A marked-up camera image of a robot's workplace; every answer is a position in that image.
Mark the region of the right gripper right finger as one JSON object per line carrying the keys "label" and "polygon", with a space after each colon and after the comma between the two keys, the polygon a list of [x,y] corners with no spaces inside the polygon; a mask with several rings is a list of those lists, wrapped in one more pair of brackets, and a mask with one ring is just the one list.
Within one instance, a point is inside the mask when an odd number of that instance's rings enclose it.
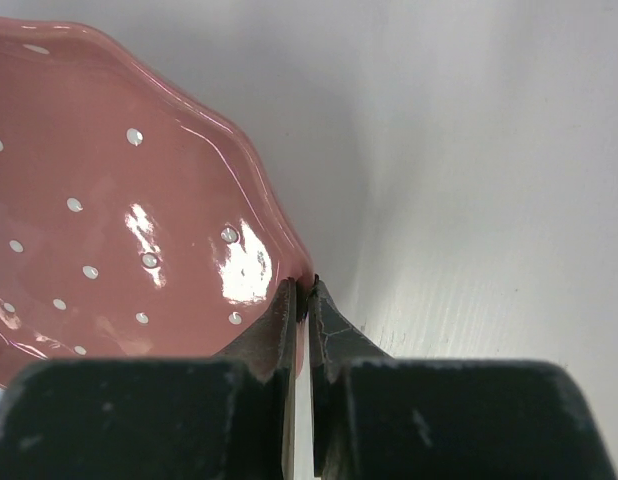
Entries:
{"label": "right gripper right finger", "polygon": [[322,479],[612,479],[589,406],[560,367],[396,359],[308,298],[314,473]]}

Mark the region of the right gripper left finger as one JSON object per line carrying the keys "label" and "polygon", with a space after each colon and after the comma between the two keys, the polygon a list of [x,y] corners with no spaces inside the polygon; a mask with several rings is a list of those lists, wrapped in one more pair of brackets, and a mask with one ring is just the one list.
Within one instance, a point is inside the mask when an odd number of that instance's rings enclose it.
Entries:
{"label": "right gripper left finger", "polygon": [[0,401],[0,479],[289,479],[297,285],[209,358],[60,360]]}

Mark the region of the pink dotted plate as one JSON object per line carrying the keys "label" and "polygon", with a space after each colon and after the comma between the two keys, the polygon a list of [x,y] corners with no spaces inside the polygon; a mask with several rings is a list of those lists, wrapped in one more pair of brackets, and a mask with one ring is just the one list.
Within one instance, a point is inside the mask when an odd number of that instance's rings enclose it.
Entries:
{"label": "pink dotted plate", "polygon": [[214,355],[313,278],[234,124],[98,30],[0,17],[0,387]]}

